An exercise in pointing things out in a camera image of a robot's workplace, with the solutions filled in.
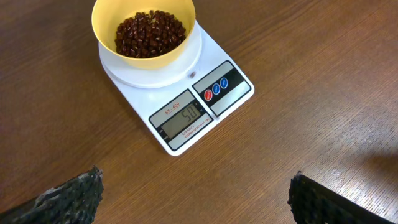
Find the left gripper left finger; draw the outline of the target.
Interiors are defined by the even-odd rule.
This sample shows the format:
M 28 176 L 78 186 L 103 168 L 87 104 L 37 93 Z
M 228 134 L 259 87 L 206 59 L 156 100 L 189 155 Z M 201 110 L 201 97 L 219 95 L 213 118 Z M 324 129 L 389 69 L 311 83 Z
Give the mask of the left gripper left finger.
M 102 201 L 103 171 L 91 170 L 1 213 L 1 223 L 91 224 Z

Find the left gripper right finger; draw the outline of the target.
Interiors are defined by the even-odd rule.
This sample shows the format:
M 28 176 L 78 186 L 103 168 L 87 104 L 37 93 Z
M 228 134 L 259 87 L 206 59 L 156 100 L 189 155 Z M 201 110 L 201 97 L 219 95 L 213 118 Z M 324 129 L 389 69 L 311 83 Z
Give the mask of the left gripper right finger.
M 298 224 L 393 224 L 301 172 L 290 180 L 287 204 Z

